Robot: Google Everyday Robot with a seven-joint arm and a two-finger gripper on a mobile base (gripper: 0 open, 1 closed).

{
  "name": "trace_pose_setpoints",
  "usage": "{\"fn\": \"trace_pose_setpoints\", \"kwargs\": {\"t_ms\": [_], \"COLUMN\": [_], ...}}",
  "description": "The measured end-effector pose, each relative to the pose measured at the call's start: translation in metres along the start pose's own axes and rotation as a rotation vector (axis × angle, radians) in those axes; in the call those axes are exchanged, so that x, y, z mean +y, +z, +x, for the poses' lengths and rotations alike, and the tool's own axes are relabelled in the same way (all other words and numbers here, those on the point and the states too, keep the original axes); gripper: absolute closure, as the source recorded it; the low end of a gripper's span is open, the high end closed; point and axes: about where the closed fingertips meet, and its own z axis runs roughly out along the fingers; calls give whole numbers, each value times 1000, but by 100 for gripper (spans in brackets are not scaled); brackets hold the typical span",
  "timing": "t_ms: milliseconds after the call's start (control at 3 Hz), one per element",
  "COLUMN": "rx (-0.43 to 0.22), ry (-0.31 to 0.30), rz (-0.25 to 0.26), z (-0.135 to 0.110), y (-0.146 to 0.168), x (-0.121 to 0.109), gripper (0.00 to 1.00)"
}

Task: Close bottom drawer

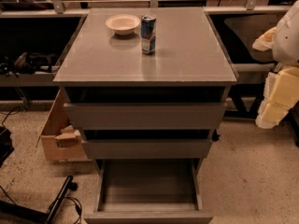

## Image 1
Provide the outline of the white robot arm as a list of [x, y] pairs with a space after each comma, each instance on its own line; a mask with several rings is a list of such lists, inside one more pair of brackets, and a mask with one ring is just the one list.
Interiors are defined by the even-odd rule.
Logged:
[[273, 58], [284, 65], [299, 65], [299, 1], [278, 22], [273, 38]]

